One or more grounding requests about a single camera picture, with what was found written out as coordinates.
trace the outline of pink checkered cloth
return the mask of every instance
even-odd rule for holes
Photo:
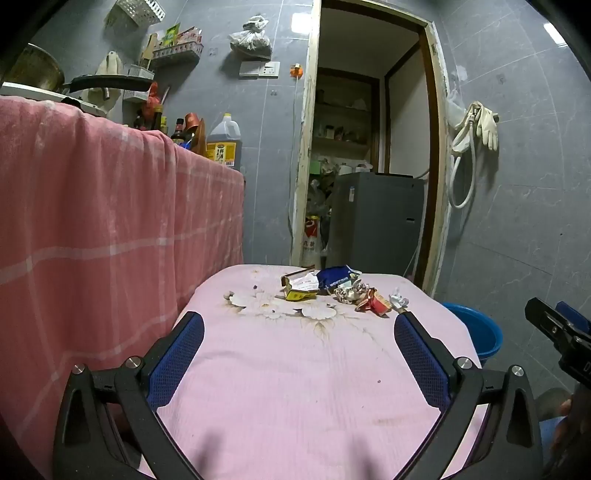
[[[70,369],[120,365],[242,262],[237,171],[77,108],[0,97],[0,413],[50,476]]]

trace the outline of pan handle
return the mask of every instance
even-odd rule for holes
[[[87,88],[117,88],[119,90],[147,92],[151,85],[151,79],[131,75],[81,75],[72,79],[70,83],[66,83],[64,88],[69,88],[70,92],[77,92]]]

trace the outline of white plastic bag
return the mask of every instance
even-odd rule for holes
[[[251,57],[270,60],[271,40],[264,30],[268,23],[262,15],[250,17],[242,26],[244,30],[229,35],[230,47]]]

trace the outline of bottle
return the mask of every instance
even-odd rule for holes
[[[242,140],[232,115],[224,113],[218,126],[207,136],[207,157],[235,170],[240,169]]]
[[[183,135],[183,123],[184,120],[182,118],[177,118],[177,126],[174,127],[174,133],[170,136],[173,142],[177,145],[180,145],[185,141]]]
[[[164,115],[162,116],[162,120],[160,122],[160,131],[164,135],[168,135],[168,120]]]
[[[150,130],[160,130],[162,123],[162,105],[154,106],[154,119],[152,120],[152,127]]]

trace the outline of wall-mounted shelf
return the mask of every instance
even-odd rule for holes
[[[369,145],[356,142],[344,142],[342,140],[333,140],[332,138],[323,137],[314,137],[313,144],[324,148],[341,148],[344,150],[353,150],[361,154],[364,154],[369,150]]]
[[[316,102],[314,107],[319,113],[332,113],[337,115],[355,116],[361,119],[369,119],[371,112],[369,110],[361,110],[350,106],[331,105],[329,103]]]
[[[178,43],[170,47],[158,48],[152,54],[150,66],[153,68],[161,67],[171,63],[195,63],[199,62],[203,44],[196,41]]]

